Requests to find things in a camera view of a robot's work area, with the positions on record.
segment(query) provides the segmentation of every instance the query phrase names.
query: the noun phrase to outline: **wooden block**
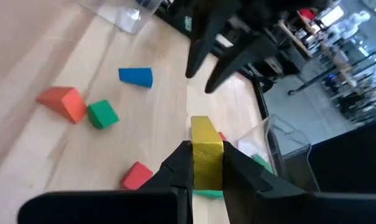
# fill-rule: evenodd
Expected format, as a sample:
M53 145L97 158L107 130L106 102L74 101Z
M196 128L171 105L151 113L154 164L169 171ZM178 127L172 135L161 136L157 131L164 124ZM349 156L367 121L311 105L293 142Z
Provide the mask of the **wooden block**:
M83 98L74 87L51 87L42 92L36 100L73 124L80 122L87 112Z
M251 158L261 164L270 173L274 174L274 169L272 168L271 164L267 163L259 154L252 155Z
M136 162L122 178L120 187L121 189L137 190L152 176L151 170L142 165L142 163Z
M194 188L222 189L223 141L207 116L191 117Z
M153 76L151 68L119 68L120 81L151 88Z
M227 138L223 135L222 132L219 132L219 136L220 136L221 140L227 140Z
M194 190L194 194L210 199L223 199L222 190Z
M88 105L88 120L97 129L104 129L119 121L108 100Z

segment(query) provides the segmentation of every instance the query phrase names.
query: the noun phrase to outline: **blue block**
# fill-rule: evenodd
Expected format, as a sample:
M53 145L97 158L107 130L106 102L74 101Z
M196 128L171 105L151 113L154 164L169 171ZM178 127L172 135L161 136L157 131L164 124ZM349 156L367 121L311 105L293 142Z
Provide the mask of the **blue block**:
M148 88L153 84L151 68L119 68L119 79L122 82Z

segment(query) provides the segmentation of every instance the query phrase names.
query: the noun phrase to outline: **green cube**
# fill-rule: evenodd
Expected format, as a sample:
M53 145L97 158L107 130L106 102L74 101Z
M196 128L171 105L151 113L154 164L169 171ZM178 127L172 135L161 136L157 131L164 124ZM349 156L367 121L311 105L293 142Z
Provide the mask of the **green cube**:
M119 121L108 100L101 100L87 107L88 120L97 129L104 129Z

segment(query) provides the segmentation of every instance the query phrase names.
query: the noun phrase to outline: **red triangular block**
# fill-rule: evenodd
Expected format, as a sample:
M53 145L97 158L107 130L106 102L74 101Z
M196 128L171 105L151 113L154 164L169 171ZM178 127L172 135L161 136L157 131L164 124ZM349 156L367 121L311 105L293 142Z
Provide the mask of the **red triangular block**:
M87 112L83 98L74 87L51 87L42 92L36 100L73 124L81 121Z

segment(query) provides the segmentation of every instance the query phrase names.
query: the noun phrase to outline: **yellow block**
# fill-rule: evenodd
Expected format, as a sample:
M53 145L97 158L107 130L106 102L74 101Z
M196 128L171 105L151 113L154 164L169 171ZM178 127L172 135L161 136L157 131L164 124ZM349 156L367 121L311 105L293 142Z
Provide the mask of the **yellow block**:
M222 190L223 141L207 116L191 117L194 188Z

